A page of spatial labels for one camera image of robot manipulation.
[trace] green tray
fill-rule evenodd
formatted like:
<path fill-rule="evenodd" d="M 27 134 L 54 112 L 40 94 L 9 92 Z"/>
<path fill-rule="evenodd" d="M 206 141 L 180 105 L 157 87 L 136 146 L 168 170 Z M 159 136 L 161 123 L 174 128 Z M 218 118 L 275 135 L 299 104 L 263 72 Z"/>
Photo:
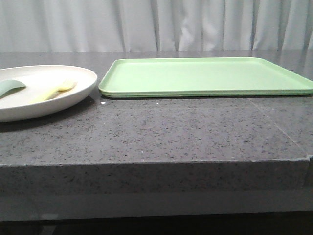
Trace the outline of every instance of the green tray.
<path fill-rule="evenodd" d="M 108 97 L 308 95 L 313 81 L 253 57 L 116 60 L 99 90 Z"/>

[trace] granite slab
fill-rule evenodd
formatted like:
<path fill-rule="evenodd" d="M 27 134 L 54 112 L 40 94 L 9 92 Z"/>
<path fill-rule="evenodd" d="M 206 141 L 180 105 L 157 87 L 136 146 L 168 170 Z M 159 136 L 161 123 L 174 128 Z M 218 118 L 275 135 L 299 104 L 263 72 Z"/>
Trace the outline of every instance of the granite slab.
<path fill-rule="evenodd" d="M 1 53 L 0 67 L 75 65 L 96 72 L 100 82 L 120 58 L 252 55 L 249 51 Z M 285 57 L 276 52 L 259 56 L 280 58 L 278 64 Z M 266 100 L 282 107 L 295 102 L 297 109 L 289 112 L 290 118 L 278 115 L 279 123 L 266 111 Z M 0 124 L 0 196 L 301 188 L 309 167 L 309 136 L 296 138 L 284 126 L 295 125 L 294 119 L 308 120 L 304 110 L 312 98 L 266 100 L 109 99 L 95 88 L 69 109 Z M 298 128 L 312 131 L 309 124 L 299 123 Z"/>

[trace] curtain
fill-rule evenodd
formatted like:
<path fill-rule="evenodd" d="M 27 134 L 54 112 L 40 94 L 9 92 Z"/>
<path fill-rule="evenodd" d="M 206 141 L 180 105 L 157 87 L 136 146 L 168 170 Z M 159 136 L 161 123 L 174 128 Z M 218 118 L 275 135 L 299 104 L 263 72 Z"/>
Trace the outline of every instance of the curtain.
<path fill-rule="evenodd" d="M 313 0 L 0 0 L 0 52 L 313 49 Z"/>

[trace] tray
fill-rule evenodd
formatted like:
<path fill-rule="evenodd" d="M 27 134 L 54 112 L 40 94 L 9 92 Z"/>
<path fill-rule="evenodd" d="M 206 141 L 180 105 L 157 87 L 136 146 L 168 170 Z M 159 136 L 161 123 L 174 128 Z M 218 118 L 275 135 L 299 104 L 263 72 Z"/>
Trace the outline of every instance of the tray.
<path fill-rule="evenodd" d="M 56 98 L 30 104 L 41 93 L 71 78 L 77 85 Z M 97 75 L 85 68 L 65 65 L 24 66 L 0 70 L 0 82 L 16 79 L 26 87 L 0 98 L 0 122 L 37 118 L 66 109 L 86 98 L 96 86 Z"/>
<path fill-rule="evenodd" d="M 254 57 L 121 59 L 99 84 L 108 97 L 308 95 L 313 82 Z"/>

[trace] light blue spoon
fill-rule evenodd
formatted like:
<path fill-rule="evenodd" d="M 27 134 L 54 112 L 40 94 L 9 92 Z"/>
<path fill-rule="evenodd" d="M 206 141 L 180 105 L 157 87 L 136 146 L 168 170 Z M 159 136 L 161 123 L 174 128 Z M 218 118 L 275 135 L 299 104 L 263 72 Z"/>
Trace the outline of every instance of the light blue spoon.
<path fill-rule="evenodd" d="M 26 85 L 23 82 L 14 79 L 4 80 L 0 82 L 0 98 L 12 94 L 14 92 L 20 91 L 21 89 L 18 88 L 24 87 L 26 87 Z"/>

